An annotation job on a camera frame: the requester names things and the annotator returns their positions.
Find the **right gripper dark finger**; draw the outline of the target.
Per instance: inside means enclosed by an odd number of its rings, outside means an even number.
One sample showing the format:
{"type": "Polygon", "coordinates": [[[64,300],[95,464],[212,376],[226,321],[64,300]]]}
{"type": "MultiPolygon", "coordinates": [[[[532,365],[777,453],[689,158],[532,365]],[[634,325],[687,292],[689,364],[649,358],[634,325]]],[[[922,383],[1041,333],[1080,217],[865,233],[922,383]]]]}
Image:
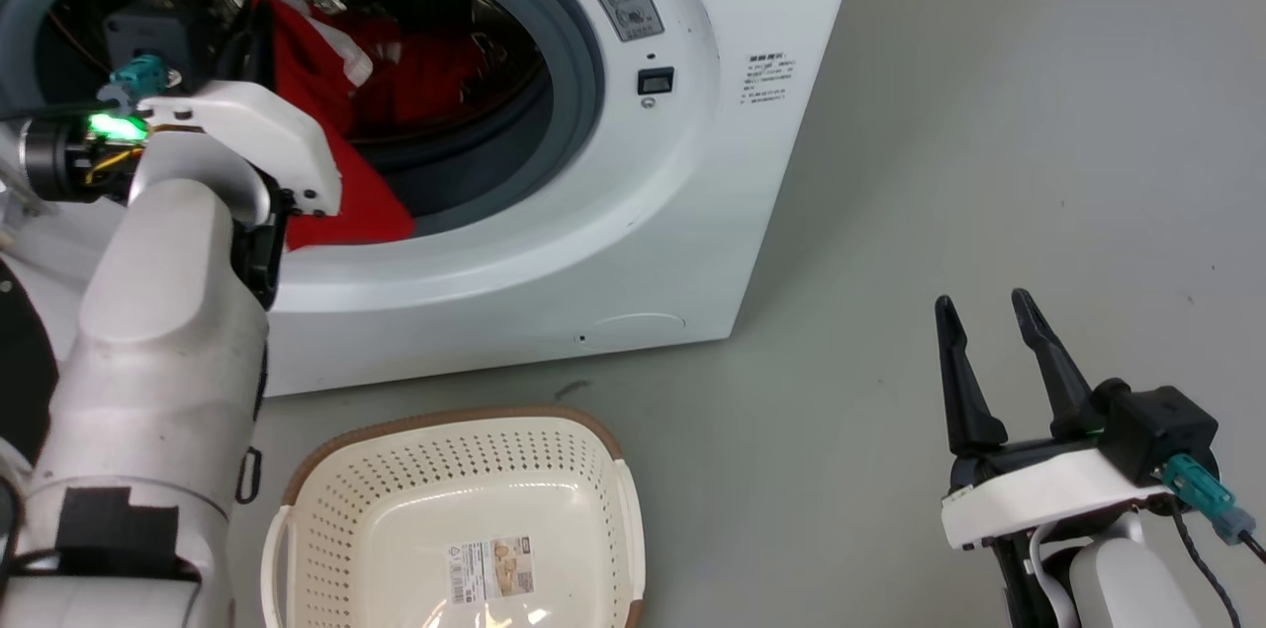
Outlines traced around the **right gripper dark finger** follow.
{"type": "Polygon", "coordinates": [[[1072,441],[1100,433],[1105,425],[1101,411],[1091,403],[1091,387],[1058,336],[1039,311],[1031,291],[1017,287],[1010,294],[1017,325],[1027,348],[1039,362],[1052,420],[1050,437],[1072,441]]]}
{"type": "Polygon", "coordinates": [[[936,299],[938,360],[944,389],[950,452],[957,458],[1000,449],[1008,441],[1004,422],[993,415],[968,363],[967,334],[950,295],[936,299]]]}

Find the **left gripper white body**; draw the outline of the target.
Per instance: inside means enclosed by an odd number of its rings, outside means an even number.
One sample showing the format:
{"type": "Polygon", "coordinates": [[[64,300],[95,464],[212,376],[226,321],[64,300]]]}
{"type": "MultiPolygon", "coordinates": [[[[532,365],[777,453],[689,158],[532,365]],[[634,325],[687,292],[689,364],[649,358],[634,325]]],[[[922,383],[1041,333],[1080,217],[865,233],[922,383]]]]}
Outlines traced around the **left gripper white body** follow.
{"type": "Polygon", "coordinates": [[[192,181],[239,220],[335,215],[342,176],[322,124],[261,84],[213,81],[191,96],[105,84],[96,100],[20,122],[20,200],[122,206],[192,181]]]}

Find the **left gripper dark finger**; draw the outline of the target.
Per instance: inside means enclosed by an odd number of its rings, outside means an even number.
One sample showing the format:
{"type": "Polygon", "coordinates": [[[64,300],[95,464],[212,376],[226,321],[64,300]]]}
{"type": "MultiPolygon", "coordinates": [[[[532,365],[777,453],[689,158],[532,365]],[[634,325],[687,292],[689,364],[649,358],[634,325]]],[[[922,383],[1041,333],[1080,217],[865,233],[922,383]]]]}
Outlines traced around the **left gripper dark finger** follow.
{"type": "Polygon", "coordinates": [[[211,78],[276,87],[275,27],[271,3],[243,3],[213,47],[211,78]]]}

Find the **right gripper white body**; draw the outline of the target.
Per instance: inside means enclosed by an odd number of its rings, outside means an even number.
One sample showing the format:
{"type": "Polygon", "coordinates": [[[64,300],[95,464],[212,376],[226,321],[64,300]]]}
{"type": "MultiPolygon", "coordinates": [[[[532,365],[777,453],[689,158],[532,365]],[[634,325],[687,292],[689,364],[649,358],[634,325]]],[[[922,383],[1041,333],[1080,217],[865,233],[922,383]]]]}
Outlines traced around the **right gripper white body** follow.
{"type": "Polygon", "coordinates": [[[1146,506],[1170,489],[1136,482],[1098,448],[1098,434],[955,449],[941,524],[955,550],[1113,506],[1146,506]]]}

